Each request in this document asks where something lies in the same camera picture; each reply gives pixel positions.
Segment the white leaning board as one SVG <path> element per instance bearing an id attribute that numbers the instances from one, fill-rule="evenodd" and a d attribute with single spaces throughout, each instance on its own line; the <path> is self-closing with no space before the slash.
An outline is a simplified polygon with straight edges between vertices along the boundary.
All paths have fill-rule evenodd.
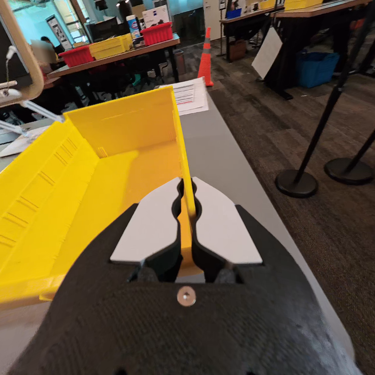
<path id="1" fill-rule="evenodd" d="M 282 46 L 283 42 L 280 36 L 274 27 L 270 26 L 267 35 L 263 40 L 263 44 L 252 62 L 252 67 L 261 80 L 264 80 L 271 69 Z"/>

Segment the black framed wooden table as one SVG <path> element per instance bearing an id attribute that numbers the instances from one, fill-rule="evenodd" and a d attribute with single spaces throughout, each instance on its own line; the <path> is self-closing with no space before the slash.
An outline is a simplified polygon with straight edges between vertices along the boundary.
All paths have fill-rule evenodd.
<path id="1" fill-rule="evenodd" d="M 232 59 L 230 58 L 231 38 L 244 35 L 245 33 L 250 33 L 251 37 L 253 37 L 260 30 L 264 32 L 264 35 L 266 35 L 270 26 L 271 15 L 278 11 L 283 11 L 284 9 L 284 6 L 278 5 L 266 9 L 261 9 L 247 15 L 219 20 L 220 25 L 222 26 L 223 35 L 225 37 L 225 58 L 227 62 L 232 62 Z"/>
<path id="2" fill-rule="evenodd" d="M 284 100 L 292 100 L 287 90 L 297 85 L 297 54 L 310 45 L 319 31 L 330 29 L 333 52 L 339 54 L 335 71 L 341 72 L 348 59 L 350 24 L 365 18 L 373 1 L 330 1 L 304 10 L 284 10 L 275 14 L 282 47 L 264 78 L 267 87 Z"/>

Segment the printed paper sheets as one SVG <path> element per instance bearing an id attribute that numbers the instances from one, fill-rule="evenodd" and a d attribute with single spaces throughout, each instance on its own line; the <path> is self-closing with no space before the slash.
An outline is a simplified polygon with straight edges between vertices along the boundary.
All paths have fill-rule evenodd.
<path id="1" fill-rule="evenodd" d="M 209 110 L 207 89 L 203 77 L 180 83 L 160 85 L 156 88 L 162 87 L 173 87 L 180 116 Z"/>

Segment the white wipes canister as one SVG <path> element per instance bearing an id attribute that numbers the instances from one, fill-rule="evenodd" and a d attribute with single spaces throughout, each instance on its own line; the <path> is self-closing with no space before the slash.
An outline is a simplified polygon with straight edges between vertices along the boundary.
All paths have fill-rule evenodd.
<path id="1" fill-rule="evenodd" d="M 128 23 L 132 39 L 137 39 L 141 37 L 140 27 L 138 25 L 138 18 L 135 15 L 129 15 L 126 16 L 126 21 Z"/>

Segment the grey desk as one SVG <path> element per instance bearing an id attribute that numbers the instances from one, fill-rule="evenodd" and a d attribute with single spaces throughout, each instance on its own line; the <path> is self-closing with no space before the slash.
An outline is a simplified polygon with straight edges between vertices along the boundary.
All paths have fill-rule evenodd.
<path id="1" fill-rule="evenodd" d="M 223 117 L 207 96 L 209 110 L 181 117 L 190 173 L 243 206 L 293 256 L 308 279 L 333 335 L 355 359 L 355 351 L 339 316 L 335 312 L 311 268 L 284 225 L 258 177 L 242 153 Z M 0 370 L 7 374 L 40 327 L 50 302 L 1 309 Z"/>

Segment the yellow storage bin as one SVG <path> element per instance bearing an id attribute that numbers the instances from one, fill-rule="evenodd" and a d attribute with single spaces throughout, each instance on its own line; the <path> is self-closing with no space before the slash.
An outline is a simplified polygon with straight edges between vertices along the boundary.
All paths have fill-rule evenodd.
<path id="1" fill-rule="evenodd" d="M 95 60 L 106 59 L 134 48 L 131 33 L 92 43 L 88 47 Z"/>
<path id="2" fill-rule="evenodd" d="M 284 2 L 284 10 L 300 10 L 308 7 L 321 5 L 323 0 L 286 0 Z"/>

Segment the white cardboard box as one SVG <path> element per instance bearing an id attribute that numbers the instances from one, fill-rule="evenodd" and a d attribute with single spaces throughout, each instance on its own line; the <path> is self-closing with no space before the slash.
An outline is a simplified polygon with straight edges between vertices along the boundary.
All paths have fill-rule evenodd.
<path id="1" fill-rule="evenodd" d="M 166 3 L 162 4 L 159 7 L 154 7 L 150 10 L 143 11 L 142 16 L 146 29 L 171 22 L 168 6 Z"/>

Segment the white standing sign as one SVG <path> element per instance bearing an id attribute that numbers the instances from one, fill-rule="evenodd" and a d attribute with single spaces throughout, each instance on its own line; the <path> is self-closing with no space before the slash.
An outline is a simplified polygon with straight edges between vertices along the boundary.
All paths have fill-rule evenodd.
<path id="1" fill-rule="evenodd" d="M 71 44 L 70 40 L 67 37 L 67 34 L 64 32 L 62 26 L 60 25 L 57 18 L 52 15 L 45 19 L 47 24 L 49 25 L 50 29 L 54 33 L 55 37 L 60 42 L 60 45 L 64 49 L 64 51 L 68 51 L 73 49 L 73 45 Z"/>

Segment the yellow plastic bin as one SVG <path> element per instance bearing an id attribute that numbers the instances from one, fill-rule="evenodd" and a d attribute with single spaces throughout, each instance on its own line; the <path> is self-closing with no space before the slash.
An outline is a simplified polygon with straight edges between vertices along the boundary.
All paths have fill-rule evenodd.
<path id="1" fill-rule="evenodd" d="M 82 251 L 132 204 L 184 180 L 182 254 L 195 214 L 172 87 L 73 110 L 0 175 L 1 307 L 54 298 Z"/>

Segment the red storage bin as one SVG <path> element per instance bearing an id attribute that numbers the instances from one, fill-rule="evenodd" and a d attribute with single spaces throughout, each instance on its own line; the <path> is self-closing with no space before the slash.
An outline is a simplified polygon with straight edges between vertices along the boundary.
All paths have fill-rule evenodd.
<path id="1" fill-rule="evenodd" d="M 91 55 L 89 45 L 73 48 L 58 54 L 58 56 L 64 60 L 69 68 L 95 61 L 95 58 Z"/>
<path id="2" fill-rule="evenodd" d="M 140 31 L 145 46 L 162 43 L 173 39 L 172 22 L 165 22 L 150 26 Z"/>

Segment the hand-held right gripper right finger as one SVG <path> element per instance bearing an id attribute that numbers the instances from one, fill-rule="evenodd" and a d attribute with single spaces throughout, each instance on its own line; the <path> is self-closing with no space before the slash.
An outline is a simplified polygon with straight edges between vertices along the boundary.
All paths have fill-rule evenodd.
<path id="1" fill-rule="evenodd" d="M 236 205 L 225 194 L 193 177 L 201 206 L 196 223 L 198 243 L 230 264 L 261 264 L 262 258 Z"/>

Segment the white monitor stand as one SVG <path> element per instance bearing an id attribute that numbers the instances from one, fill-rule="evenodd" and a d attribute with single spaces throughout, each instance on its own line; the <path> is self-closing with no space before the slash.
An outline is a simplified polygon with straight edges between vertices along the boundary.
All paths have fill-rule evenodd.
<path id="1" fill-rule="evenodd" d="M 23 101 L 20 103 L 23 107 L 30 109 L 54 122 L 65 122 L 65 117 L 63 115 L 57 115 L 53 112 L 44 109 L 43 107 L 33 103 L 32 101 Z M 0 157 L 7 157 L 22 153 L 26 148 L 30 146 L 44 131 L 47 130 L 49 126 L 44 126 L 36 130 L 26 130 L 22 126 L 16 126 L 9 124 L 5 121 L 0 121 L 1 129 L 10 131 L 12 133 L 18 134 L 19 137 L 16 138 L 10 145 L 3 149 L 0 153 Z"/>

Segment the orange traffic cone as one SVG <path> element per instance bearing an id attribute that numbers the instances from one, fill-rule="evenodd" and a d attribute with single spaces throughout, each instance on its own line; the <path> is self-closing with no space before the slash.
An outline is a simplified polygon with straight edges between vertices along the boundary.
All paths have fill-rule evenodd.
<path id="1" fill-rule="evenodd" d="M 199 64 L 198 77 L 203 78 L 206 87 L 213 87 L 214 83 L 211 77 L 211 44 L 210 44 L 211 27 L 207 27 L 203 51 Z"/>

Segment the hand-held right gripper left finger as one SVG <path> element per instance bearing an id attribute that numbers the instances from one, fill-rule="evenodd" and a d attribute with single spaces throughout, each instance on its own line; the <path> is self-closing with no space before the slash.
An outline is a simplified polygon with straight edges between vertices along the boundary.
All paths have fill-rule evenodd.
<path id="1" fill-rule="evenodd" d="M 182 185 L 176 177 L 138 203 L 110 256 L 112 263 L 144 263 L 180 240 Z"/>

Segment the blue plastic tub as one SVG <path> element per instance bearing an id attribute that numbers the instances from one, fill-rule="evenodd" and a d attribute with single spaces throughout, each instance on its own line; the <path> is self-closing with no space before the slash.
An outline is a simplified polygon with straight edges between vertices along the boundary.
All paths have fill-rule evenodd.
<path id="1" fill-rule="evenodd" d="M 338 53 L 302 50 L 296 57 L 297 85 L 312 88 L 330 82 L 339 58 Z"/>

